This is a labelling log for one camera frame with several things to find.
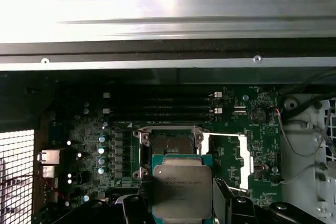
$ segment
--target small chip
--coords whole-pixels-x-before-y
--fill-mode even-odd
[[[115,133],[116,138],[122,138],[123,136],[124,136],[124,134],[122,132],[116,132]]]
[[[116,178],[122,178],[122,172],[116,172],[114,176]]]
[[[122,148],[115,148],[114,153],[121,155],[123,153]]]
[[[100,185],[100,180],[99,179],[94,179],[93,180],[93,185],[94,186],[99,186]]]
[[[114,161],[115,162],[122,162],[123,158],[122,158],[122,156],[116,156]]]
[[[122,170],[122,164],[116,164],[115,169],[116,170]]]
[[[116,146],[122,146],[122,144],[123,144],[122,140],[117,140],[116,141]]]

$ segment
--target screw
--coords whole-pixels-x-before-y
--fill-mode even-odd
[[[239,203],[245,203],[246,202],[246,199],[245,198],[237,198],[237,201]]]
[[[50,63],[50,60],[47,59],[47,58],[43,58],[43,59],[41,60],[41,63],[43,63],[43,64],[47,64],[47,63]]]
[[[255,55],[254,58],[253,58],[253,61],[255,63],[261,63],[262,60],[263,59],[262,59],[262,57],[260,55]]]
[[[283,204],[276,204],[276,208],[278,208],[279,210],[286,210],[287,207]]]
[[[248,95],[244,94],[243,95],[243,101],[247,102],[250,99],[250,97],[248,97]]]

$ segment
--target black cable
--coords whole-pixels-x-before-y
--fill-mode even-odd
[[[328,117],[327,117],[327,122],[330,122],[330,118],[331,118],[331,109],[329,109],[330,113],[328,113]],[[309,153],[309,154],[301,154],[301,153],[298,153],[294,148],[293,148],[293,145],[291,143],[291,141],[288,139],[288,136],[285,132],[285,129],[284,129],[284,125],[283,125],[283,122],[282,122],[282,119],[281,119],[281,114],[280,112],[278,111],[277,109],[277,112],[278,112],[278,120],[279,120],[279,125],[280,125],[280,129],[281,129],[281,132],[282,132],[282,135],[284,137],[284,139],[286,140],[286,142],[288,143],[289,147],[291,148],[291,150],[298,156],[300,157],[310,157],[310,156],[313,156],[317,153],[317,151],[320,149],[322,143],[323,143],[323,140],[325,140],[326,143],[329,143],[330,142],[332,143],[332,140],[329,138],[329,136],[323,131],[321,130],[320,128],[318,128],[317,126],[313,125],[313,131],[315,132],[318,132],[321,136],[322,136],[322,139],[319,138],[319,145],[318,147],[316,148],[316,150],[314,150],[312,153]],[[294,122],[294,123],[298,123],[300,124],[301,126],[303,127],[307,127],[308,126],[308,123],[303,121],[303,120],[291,120],[289,122]]]
[[[285,94],[293,94],[293,93],[301,93],[305,88],[309,85],[312,84],[313,82],[316,82],[318,80],[321,80],[323,78],[329,77],[336,75],[336,68],[328,69],[326,71],[323,71],[321,73],[317,73],[312,77],[309,77],[306,81],[296,84],[292,87],[284,87],[279,90],[280,95],[285,95]]]
[[[282,120],[288,120],[290,118],[293,118],[294,116],[297,116],[301,114],[303,111],[305,111],[310,106],[314,105],[315,103],[327,99],[331,99],[336,97],[336,92],[328,93],[328,94],[321,94],[317,95],[316,97],[312,98],[311,100],[304,102],[303,104],[297,106],[295,109],[292,109],[290,111],[284,111],[281,115]]]

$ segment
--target green circuit board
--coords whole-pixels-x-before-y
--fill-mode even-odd
[[[109,98],[90,101],[88,113],[75,116],[71,120],[72,130],[69,139],[75,144],[73,147],[87,155],[78,162],[70,164],[71,170],[89,171],[90,181],[80,186],[83,193],[92,198],[104,198],[104,192],[109,189],[138,188],[140,180],[134,177],[139,171],[139,138],[133,132],[139,128],[151,125],[197,125],[211,133],[243,134],[247,136],[247,148],[254,158],[255,171],[248,178],[247,194],[260,206],[268,206],[274,201],[281,201],[280,146],[279,125],[275,108],[278,105],[278,95],[274,87],[259,86],[206,86],[205,88],[189,87],[184,92],[192,95],[200,93],[213,94],[220,92],[219,98],[209,98],[211,106],[216,105],[222,109],[215,120],[198,119],[176,121],[169,120],[165,114],[165,121],[127,120],[123,115],[135,118],[137,114],[124,109],[124,113],[116,114],[120,119],[108,121],[113,114],[103,113],[108,108]],[[190,136],[189,131],[169,130],[155,131],[153,135],[162,139],[167,137]],[[98,141],[100,136],[106,140]],[[98,148],[104,147],[104,153],[99,154]],[[213,156],[213,174],[226,180],[229,186],[239,188],[241,182],[240,168],[244,161],[239,154],[240,146],[237,137],[211,136],[209,139],[209,154]],[[98,160],[105,157],[105,163],[100,165]],[[104,173],[99,174],[98,169],[103,167]]]

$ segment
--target capacitor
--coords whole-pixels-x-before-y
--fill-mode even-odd
[[[84,195],[83,196],[83,201],[84,202],[87,202],[87,201],[89,201],[90,200],[90,197],[88,196],[88,195]]]
[[[99,173],[99,174],[103,174],[103,173],[105,172],[105,170],[106,170],[106,167],[105,167],[105,166],[102,166],[102,167],[100,167],[100,168],[98,169],[98,173]]]
[[[98,153],[99,154],[104,154],[104,152],[105,152],[105,147],[99,147],[98,148]]]
[[[98,141],[99,141],[100,143],[104,143],[105,140],[106,140],[106,137],[105,137],[104,135],[103,135],[103,136],[100,136],[100,137],[98,138]]]
[[[98,159],[98,164],[103,165],[105,161],[106,161],[105,157],[101,157],[100,159]]]
[[[67,145],[70,146],[70,145],[74,145],[74,144],[78,144],[78,141],[76,140],[68,140],[67,141]]]
[[[76,155],[76,159],[79,160],[79,159],[82,159],[82,158],[85,158],[85,157],[88,157],[88,156],[90,156],[90,155],[87,152],[78,152],[77,155]]]
[[[271,171],[273,173],[278,173],[279,172],[279,168],[277,166],[273,166],[272,169],[271,169]]]

